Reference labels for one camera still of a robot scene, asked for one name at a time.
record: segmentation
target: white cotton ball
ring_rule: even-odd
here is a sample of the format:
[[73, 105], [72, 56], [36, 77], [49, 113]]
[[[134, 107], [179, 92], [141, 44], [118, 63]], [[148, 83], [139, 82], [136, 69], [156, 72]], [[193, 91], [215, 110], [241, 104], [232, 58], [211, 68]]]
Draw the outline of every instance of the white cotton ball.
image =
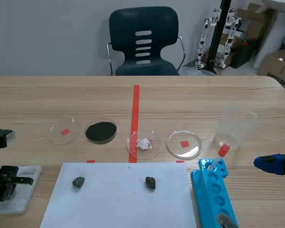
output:
[[142, 139], [138, 142], [137, 147], [140, 148], [141, 150], [147, 150], [149, 149], [149, 146], [151, 145], [151, 142], [149, 139]]

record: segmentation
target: blue test tube rack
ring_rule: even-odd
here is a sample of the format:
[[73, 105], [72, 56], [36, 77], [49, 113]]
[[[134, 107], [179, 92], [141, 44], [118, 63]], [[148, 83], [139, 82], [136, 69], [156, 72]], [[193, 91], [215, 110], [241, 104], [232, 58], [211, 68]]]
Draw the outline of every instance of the blue test tube rack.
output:
[[214, 159], [200, 159], [199, 170], [191, 173], [199, 219], [203, 228], [221, 228], [217, 215], [225, 213], [237, 223], [223, 178], [228, 176], [224, 160], [220, 160], [213, 171], [207, 168]]

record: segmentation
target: petri dish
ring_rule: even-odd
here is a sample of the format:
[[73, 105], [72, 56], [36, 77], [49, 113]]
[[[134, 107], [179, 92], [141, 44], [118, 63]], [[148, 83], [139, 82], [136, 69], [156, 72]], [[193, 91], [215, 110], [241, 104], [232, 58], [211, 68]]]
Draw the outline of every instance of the petri dish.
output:
[[81, 124], [75, 119], [63, 120], [55, 124], [48, 133], [53, 144], [65, 145], [75, 141], [81, 135]]
[[169, 135], [167, 148], [175, 157], [188, 160], [200, 154], [202, 142], [193, 132], [177, 130]]
[[[149, 147], [146, 150], [137, 147], [138, 143], [143, 139], [148, 139], [150, 142]], [[151, 159], [161, 152], [162, 144], [161, 139], [153, 131], [136, 131], [128, 137], [127, 148], [128, 152], [135, 158]]]
[[95, 120], [85, 127], [85, 136], [94, 144], [106, 144], [117, 134], [117, 125], [113, 120]]

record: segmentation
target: red square label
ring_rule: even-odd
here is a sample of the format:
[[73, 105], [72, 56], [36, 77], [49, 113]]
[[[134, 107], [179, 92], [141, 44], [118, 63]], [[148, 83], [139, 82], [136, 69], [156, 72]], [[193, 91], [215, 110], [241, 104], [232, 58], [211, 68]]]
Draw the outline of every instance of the red square label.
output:
[[61, 133], [63, 136], [65, 136], [65, 135], [67, 135], [67, 134], [70, 133], [70, 130], [66, 128], [66, 129], [62, 130], [60, 133]]
[[190, 144], [189, 144], [188, 141], [182, 141], [182, 142], [181, 142], [181, 146], [182, 146], [182, 148], [184, 148], [184, 147], [190, 146]]

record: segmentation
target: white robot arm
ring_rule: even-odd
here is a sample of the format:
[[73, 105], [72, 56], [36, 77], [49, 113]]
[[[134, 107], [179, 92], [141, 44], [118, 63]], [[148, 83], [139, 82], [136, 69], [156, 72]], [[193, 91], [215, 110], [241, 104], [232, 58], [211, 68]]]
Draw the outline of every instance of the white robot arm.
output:
[[202, 58], [205, 53], [205, 41], [206, 41], [206, 35], [207, 35], [207, 29], [208, 26], [216, 26], [217, 22], [219, 20], [219, 16], [221, 13], [221, 9], [214, 9], [212, 11], [212, 18], [205, 18], [202, 32], [200, 35], [199, 43], [198, 43], [198, 51], [197, 51], [197, 56], [196, 56], [196, 62], [195, 66], [197, 69], [202, 69], [204, 65], [202, 64]]
[[238, 22], [240, 20], [240, 18], [234, 17], [234, 12], [234, 9], [230, 9], [226, 18], [226, 26], [230, 26], [230, 29], [228, 31], [228, 38], [225, 43], [223, 56], [218, 61], [218, 65], [222, 68], [226, 67], [225, 61], [230, 54], [231, 46], [234, 40], [234, 32], [237, 30]]

